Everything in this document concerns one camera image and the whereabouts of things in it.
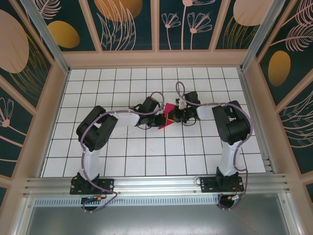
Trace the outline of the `aluminium frame post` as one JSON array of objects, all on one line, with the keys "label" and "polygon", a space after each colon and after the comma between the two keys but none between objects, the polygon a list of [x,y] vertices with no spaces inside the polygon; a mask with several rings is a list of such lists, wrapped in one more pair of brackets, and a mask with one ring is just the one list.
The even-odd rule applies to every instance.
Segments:
[{"label": "aluminium frame post", "polygon": [[52,36],[45,20],[52,20],[62,8],[60,0],[19,0],[26,13],[38,30],[41,38],[45,41],[62,71],[68,75],[69,67],[64,56]]},{"label": "aluminium frame post", "polygon": [[262,20],[254,38],[249,45],[247,52],[240,64],[240,71],[244,73],[250,66],[253,58],[272,28],[277,16],[280,14],[286,0],[273,0],[264,19]]}]

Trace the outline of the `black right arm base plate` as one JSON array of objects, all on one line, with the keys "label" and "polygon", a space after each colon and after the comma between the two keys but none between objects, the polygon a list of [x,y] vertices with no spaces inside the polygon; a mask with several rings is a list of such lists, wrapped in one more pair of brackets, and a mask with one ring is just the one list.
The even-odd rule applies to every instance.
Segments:
[{"label": "black right arm base plate", "polygon": [[235,192],[244,191],[243,180],[240,176],[200,177],[202,192]]}]

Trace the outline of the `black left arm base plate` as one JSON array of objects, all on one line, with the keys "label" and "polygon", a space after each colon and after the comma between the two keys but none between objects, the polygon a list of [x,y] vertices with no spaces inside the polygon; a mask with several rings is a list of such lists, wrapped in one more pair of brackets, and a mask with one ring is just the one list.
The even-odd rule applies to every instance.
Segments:
[{"label": "black left arm base plate", "polygon": [[[109,190],[110,192],[107,192],[107,194],[112,194],[113,188],[114,188],[114,179],[100,179],[99,177],[96,177],[94,180],[92,180],[94,184],[96,184],[98,187],[104,188],[106,190]],[[71,186],[69,193],[71,195],[96,195],[96,194],[102,194],[104,193],[102,190],[94,187],[90,182],[85,180],[82,177],[75,177],[71,180]]]}]

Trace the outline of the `grey metal sheet panel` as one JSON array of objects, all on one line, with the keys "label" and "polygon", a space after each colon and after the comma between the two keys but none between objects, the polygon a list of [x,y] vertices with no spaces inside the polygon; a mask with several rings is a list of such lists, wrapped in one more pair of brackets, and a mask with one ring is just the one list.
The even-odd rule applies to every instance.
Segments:
[{"label": "grey metal sheet panel", "polygon": [[11,235],[305,235],[288,193],[250,194],[231,210],[217,204],[108,205],[93,213],[34,207],[37,198],[47,197],[22,200]]}]

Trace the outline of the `long aluminium mounting rail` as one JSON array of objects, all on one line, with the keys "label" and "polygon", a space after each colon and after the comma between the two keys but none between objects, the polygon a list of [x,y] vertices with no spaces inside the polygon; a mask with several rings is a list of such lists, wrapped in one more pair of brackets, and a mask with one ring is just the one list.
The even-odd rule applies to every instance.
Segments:
[{"label": "long aluminium mounting rail", "polygon": [[[70,177],[27,179],[22,195],[25,197],[70,196]],[[246,192],[284,193],[290,187],[283,174],[249,174]],[[197,176],[116,177],[114,191],[120,196],[200,195]]]}]

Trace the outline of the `aluminium side rail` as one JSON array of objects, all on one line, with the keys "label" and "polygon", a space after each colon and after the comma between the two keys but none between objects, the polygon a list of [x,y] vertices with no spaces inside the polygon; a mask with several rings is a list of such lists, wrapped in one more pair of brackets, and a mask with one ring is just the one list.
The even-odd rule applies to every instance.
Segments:
[{"label": "aluminium side rail", "polygon": [[265,131],[261,122],[261,118],[257,109],[254,96],[252,94],[252,89],[250,88],[246,74],[242,72],[241,68],[237,68],[237,72],[247,102],[247,108],[249,110],[249,114],[254,125],[254,133],[256,135],[262,159],[267,160],[269,162],[270,173],[277,174],[278,173],[277,167],[275,165],[271,150],[269,148],[269,143],[265,135]]}]

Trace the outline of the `magenta cloth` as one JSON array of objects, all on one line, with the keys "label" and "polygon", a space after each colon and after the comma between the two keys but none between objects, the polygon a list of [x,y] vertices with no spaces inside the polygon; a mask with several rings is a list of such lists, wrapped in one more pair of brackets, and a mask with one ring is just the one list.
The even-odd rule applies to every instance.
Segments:
[{"label": "magenta cloth", "polygon": [[[170,111],[174,110],[175,107],[176,107],[175,104],[166,103],[165,109],[164,109],[164,118],[168,118],[168,115],[169,115]],[[160,130],[160,129],[162,129],[162,128],[165,128],[166,126],[171,125],[171,124],[173,124],[173,123],[175,123],[175,122],[171,122],[171,121],[168,121],[168,120],[167,120],[166,125],[162,125],[161,127],[158,127],[158,130]]]}]

